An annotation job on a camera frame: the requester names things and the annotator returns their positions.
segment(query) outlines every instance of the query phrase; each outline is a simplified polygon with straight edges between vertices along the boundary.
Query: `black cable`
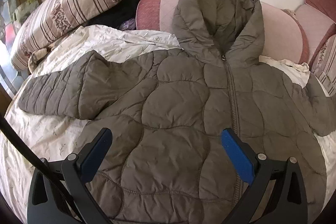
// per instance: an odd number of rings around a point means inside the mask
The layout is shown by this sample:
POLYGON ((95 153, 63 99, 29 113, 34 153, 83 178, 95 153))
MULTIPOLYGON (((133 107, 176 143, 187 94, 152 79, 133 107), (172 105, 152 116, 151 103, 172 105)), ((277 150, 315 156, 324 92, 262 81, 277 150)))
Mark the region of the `black cable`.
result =
POLYGON ((0 130, 7 137, 10 143, 33 165, 37 168, 61 193, 71 209, 80 217, 80 213, 74 203, 73 197, 56 177, 56 175, 33 153, 32 150, 21 140, 7 120, 0 114, 0 130))

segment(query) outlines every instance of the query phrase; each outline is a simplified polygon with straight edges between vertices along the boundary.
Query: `blue rubber tip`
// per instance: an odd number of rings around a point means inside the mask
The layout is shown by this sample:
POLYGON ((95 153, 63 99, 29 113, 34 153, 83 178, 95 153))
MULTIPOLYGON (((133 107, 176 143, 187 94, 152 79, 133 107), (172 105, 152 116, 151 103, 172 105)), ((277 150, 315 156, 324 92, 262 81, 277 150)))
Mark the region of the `blue rubber tip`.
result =
POLYGON ((244 154, 241 147, 236 143, 228 130, 222 131, 222 146, 225 149, 228 157, 234 165, 239 177, 242 181, 249 185, 254 180, 254 168, 251 161, 244 154))

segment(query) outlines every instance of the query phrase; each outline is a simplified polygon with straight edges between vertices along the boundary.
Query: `round silver bolt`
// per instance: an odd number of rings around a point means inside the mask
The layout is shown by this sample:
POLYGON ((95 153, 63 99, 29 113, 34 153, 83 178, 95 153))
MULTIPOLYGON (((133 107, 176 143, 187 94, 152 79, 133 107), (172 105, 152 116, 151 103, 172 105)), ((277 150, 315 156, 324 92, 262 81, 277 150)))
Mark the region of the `round silver bolt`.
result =
POLYGON ((76 159, 76 154, 70 154, 69 156, 68 156, 68 160, 75 160, 76 159))
POLYGON ((294 158, 294 157, 290 157, 289 160, 290 160, 290 162, 293 163, 293 164, 297 163, 297 159, 294 158))
POLYGON ((265 154, 263 154, 263 153, 258 154, 258 159, 259 159, 259 160, 265 160, 266 158, 267 158, 267 157, 266 157, 265 154))

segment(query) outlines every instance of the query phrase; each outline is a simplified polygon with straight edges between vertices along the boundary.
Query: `zipper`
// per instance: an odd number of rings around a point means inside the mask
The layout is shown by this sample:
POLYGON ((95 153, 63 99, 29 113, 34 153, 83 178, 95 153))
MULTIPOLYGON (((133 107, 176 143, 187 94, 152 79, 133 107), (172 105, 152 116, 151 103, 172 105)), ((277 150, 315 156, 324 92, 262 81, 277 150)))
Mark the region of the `zipper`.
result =
MULTIPOLYGON (((228 89, 229 89, 229 97, 230 97, 230 105, 231 105, 232 129, 239 137, 238 109, 237 109, 237 104, 236 104, 234 82, 233 82, 233 78, 231 74, 230 65, 226 61, 225 55, 222 55, 221 58, 224 62, 225 69, 226 69, 226 75, 227 75, 227 84, 228 84, 228 89)), ((236 172, 236 184, 235 184, 235 190, 234 190, 234 196, 233 196, 231 208, 236 206, 242 193, 243 193, 243 182, 241 181, 240 177, 238 176, 236 172)))

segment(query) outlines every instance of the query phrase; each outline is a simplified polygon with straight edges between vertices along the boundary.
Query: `quilted jacket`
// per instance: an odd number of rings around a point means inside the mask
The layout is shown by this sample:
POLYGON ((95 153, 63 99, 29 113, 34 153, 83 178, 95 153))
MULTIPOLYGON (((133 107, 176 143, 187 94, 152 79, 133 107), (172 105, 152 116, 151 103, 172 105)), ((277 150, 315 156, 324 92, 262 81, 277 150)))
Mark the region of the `quilted jacket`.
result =
POLYGON ((64 71, 30 81, 19 106, 90 119, 78 151, 102 127, 111 129, 112 146, 87 187, 113 223, 221 223, 243 192, 221 146, 227 127, 257 153, 297 158, 312 222, 326 192, 314 134, 335 129, 334 99, 312 75, 302 89, 258 62, 259 0, 180 0, 173 24, 183 50, 122 64, 88 52, 64 71))

